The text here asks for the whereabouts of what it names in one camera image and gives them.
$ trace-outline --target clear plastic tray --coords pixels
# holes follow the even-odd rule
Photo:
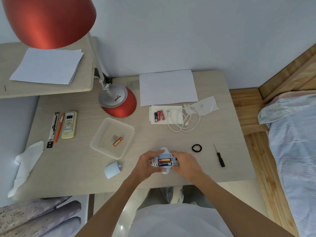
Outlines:
[[[121,159],[126,155],[134,135],[134,127],[112,118],[106,118],[93,137],[90,147],[113,159]],[[113,146],[113,143],[120,137],[123,139]]]

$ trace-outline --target leg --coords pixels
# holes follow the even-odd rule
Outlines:
[[[153,188],[137,210],[154,204],[169,204],[173,196],[173,187]]]
[[[184,185],[182,191],[184,193],[183,203],[191,204],[195,202],[200,207],[214,209],[212,203],[206,198],[202,191],[194,185]]]

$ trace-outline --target black rubber band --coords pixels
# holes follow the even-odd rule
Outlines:
[[[193,149],[195,146],[199,146],[199,147],[200,147],[200,150],[195,150],[195,149]],[[199,144],[195,144],[195,145],[192,146],[192,150],[193,150],[194,152],[200,152],[200,151],[202,150],[202,146],[199,145]]]

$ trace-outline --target wooden bed frame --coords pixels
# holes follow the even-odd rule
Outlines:
[[[268,128],[257,116],[264,105],[287,91],[316,89],[316,44],[259,88],[231,90],[239,123],[269,214],[269,218],[299,237],[269,148]]]

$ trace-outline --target red lamp shade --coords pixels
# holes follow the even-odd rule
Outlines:
[[[26,45],[68,46],[84,37],[96,19],[91,0],[2,0],[9,23]]]

